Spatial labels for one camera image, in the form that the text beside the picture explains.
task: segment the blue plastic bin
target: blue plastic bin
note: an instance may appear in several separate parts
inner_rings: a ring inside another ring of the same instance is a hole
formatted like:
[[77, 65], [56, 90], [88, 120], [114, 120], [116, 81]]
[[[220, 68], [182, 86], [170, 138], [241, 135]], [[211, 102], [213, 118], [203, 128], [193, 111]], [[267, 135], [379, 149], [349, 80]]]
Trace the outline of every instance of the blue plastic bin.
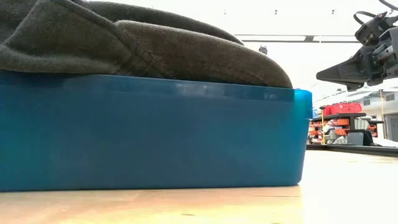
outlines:
[[303, 90], [0, 72], [0, 191], [295, 185]]

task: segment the table surface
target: table surface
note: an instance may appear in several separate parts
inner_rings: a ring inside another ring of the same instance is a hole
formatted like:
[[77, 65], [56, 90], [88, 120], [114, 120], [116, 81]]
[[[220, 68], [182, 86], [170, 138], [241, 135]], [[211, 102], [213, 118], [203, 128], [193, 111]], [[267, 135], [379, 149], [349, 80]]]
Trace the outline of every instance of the table surface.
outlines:
[[295, 187], [0, 194], [0, 223], [398, 223], [398, 158], [307, 151]]

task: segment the table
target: table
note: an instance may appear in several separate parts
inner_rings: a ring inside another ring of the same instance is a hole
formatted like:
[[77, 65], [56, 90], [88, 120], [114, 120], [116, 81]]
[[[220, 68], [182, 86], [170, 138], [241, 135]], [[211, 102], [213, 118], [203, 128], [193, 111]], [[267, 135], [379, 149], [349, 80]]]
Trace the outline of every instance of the table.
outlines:
[[0, 194], [1, 223], [398, 223], [398, 158], [307, 151], [294, 187]]

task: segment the gray fabric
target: gray fabric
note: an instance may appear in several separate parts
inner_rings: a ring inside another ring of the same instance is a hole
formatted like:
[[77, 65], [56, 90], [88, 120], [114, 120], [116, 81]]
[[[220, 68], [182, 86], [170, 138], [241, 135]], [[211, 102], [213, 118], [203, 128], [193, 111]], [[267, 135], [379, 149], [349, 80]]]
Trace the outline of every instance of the gray fabric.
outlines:
[[275, 62], [228, 33], [165, 12], [81, 0], [2, 0], [0, 15], [3, 70], [292, 87]]

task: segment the window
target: window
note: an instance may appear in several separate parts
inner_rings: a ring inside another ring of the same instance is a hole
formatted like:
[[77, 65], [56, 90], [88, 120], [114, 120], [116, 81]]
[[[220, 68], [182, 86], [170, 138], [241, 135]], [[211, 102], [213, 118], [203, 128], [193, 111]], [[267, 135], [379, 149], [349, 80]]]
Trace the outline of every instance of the window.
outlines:
[[363, 101], [363, 105], [364, 106], [367, 106], [367, 105], [370, 105], [370, 104], [371, 104], [371, 100], [370, 99]]
[[392, 101], [395, 100], [395, 98], [396, 98], [395, 94], [386, 95], [386, 101]]

